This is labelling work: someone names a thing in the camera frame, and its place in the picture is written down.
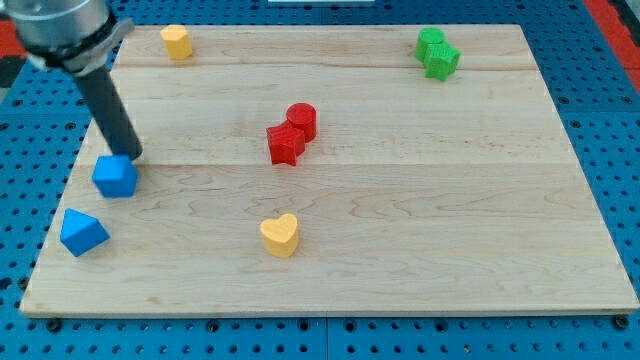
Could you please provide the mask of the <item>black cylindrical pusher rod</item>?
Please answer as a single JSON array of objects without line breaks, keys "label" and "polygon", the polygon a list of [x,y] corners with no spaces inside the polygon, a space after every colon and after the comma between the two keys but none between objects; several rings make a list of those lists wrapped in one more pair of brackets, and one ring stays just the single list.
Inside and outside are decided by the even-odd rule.
[{"label": "black cylindrical pusher rod", "polygon": [[111,153],[135,160],[143,153],[140,139],[126,112],[109,70],[101,66],[74,82]]}]

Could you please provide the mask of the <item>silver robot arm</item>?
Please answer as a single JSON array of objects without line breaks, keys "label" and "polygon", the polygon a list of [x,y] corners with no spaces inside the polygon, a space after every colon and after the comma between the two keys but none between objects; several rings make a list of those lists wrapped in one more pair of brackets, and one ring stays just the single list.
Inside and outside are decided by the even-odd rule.
[{"label": "silver robot arm", "polygon": [[104,0],[1,0],[29,60],[74,78],[109,149],[137,159],[141,142],[106,67],[112,49],[133,31]]}]

